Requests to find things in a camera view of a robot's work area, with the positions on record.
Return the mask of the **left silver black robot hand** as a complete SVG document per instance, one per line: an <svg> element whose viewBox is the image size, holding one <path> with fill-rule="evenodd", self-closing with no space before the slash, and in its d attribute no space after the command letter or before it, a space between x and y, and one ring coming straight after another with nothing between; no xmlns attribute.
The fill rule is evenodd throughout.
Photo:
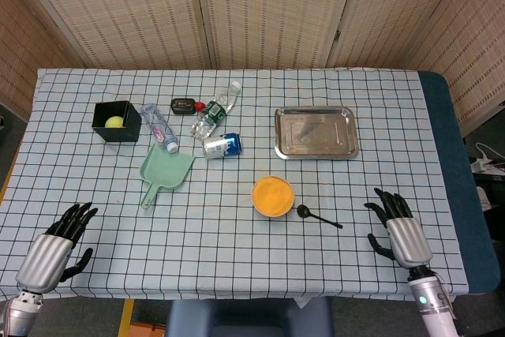
<svg viewBox="0 0 505 337"><path fill-rule="evenodd" d="M80 274L92 258L87 248L81 259L69 267L69 258L98 209L90 202L74 204L32 243L16 281L23 290L35 294L51 292L59 283Z"/></svg>

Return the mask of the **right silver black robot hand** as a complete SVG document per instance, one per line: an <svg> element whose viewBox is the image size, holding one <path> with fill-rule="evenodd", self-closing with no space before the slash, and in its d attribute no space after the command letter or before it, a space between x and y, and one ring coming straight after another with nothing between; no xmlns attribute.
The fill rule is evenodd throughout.
<svg viewBox="0 0 505 337"><path fill-rule="evenodd" d="M365 207L372 209L387 231L390 247L383 247L372 234L368 241L372 249L381 256L395 260L405 269L426 266L432 259L425 233L413 217L405 199L397 193L391 194L379 188L374 189L383 206L366 203Z"/></svg>

